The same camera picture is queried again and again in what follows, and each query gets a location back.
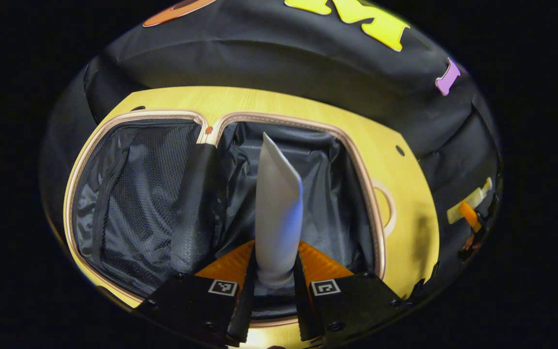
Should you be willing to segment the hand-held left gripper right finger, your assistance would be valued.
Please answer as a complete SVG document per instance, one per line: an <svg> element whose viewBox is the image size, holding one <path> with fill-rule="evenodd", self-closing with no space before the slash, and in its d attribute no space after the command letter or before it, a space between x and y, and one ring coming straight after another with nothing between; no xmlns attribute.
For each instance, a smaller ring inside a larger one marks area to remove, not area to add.
<svg viewBox="0 0 558 349"><path fill-rule="evenodd" d="M337 348L399 319L406 303L373 272L350 272L301 241L293 268L301 340Z"/></svg>

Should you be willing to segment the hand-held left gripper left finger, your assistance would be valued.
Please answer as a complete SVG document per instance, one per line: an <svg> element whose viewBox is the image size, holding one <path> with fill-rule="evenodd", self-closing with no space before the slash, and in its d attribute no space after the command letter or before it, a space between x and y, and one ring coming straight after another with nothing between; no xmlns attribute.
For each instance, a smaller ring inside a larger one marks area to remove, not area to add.
<svg viewBox="0 0 558 349"><path fill-rule="evenodd" d="M254 304L254 241L196 274L178 272L139 306L138 314L209 348L245 342Z"/></svg>

